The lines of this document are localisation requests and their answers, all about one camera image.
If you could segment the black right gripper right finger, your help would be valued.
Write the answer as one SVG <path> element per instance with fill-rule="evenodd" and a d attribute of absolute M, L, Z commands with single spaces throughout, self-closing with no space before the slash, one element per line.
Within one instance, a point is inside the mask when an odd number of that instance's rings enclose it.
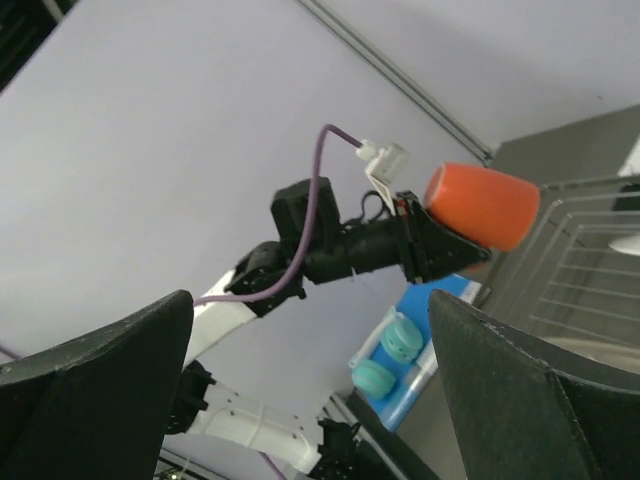
<path fill-rule="evenodd" d="M 636 479 L 639 376 L 437 290 L 429 322 L 470 479 Z"/>

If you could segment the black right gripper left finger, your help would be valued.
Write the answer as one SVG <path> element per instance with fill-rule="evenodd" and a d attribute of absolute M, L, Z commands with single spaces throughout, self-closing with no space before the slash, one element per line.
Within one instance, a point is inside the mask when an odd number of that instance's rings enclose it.
<path fill-rule="evenodd" d="M 2 365 L 2 478 L 152 478 L 192 322 L 178 290 Z"/>

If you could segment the chrome wire dish rack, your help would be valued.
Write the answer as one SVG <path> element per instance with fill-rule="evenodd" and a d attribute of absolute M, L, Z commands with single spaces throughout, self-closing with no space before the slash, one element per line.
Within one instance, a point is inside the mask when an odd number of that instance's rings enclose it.
<path fill-rule="evenodd" d="M 476 307 L 547 338 L 639 345 L 639 256 L 612 240 L 639 234 L 636 174 L 548 183 L 523 243 L 497 255 Z"/>

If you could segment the white fluted plate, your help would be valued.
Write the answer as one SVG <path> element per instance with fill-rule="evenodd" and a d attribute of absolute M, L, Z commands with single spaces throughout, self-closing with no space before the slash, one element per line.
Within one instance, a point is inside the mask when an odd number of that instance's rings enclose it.
<path fill-rule="evenodd" d="M 640 235 L 628 235 L 612 240 L 609 247 L 621 254 L 639 256 L 640 255 Z"/>

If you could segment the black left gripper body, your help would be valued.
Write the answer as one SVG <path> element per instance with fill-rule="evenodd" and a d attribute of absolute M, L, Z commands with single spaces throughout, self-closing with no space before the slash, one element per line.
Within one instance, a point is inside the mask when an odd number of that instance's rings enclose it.
<path fill-rule="evenodd" d="M 340 233 L 331 251 L 310 250 L 304 276 L 315 285 L 401 264 L 395 219 L 379 220 Z"/>

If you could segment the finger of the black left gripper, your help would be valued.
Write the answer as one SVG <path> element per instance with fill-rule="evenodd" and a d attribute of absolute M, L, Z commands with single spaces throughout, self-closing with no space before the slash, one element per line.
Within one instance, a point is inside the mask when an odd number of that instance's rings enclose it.
<path fill-rule="evenodd" d="M 489 248 L 436 220 L 414 193 L 399 192 L 394 208 L 400 266 L 409 283 L 439 280 L 492 259 Z"/>

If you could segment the orange ceramic mug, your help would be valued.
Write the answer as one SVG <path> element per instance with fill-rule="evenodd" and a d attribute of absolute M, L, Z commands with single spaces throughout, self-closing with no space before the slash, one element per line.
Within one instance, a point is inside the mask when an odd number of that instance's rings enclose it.
<path fill-rule="evenodd" d="M 492 169 L 444 163 L 424 195 L 441 223 L 484 247 L 510 252 L 533 226 L 540 204 L 536 185 Z"/>

